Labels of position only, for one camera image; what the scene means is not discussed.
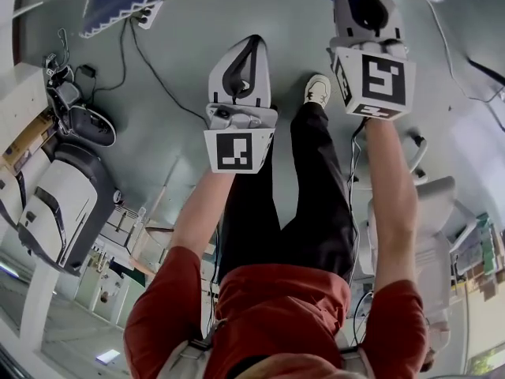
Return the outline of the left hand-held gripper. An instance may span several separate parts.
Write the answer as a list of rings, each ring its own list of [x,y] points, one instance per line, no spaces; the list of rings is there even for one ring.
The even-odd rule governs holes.
[[[264,40],[252,35],[233,45],[211,71],[208,92],[213,103],[206,107],[210,129],[204,139],[212,171],[258,173],[278,121],[277,110],[269,108],[271,83]]]

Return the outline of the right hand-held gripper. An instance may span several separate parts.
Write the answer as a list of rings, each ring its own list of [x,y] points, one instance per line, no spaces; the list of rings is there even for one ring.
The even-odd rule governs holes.
[[[416,64],[401,40],[401,13],[393,0],[333,0],[337,36],[331,68],[345,112],[394,121],[413,109]],[[363,20],[375,39],[363,36]]]

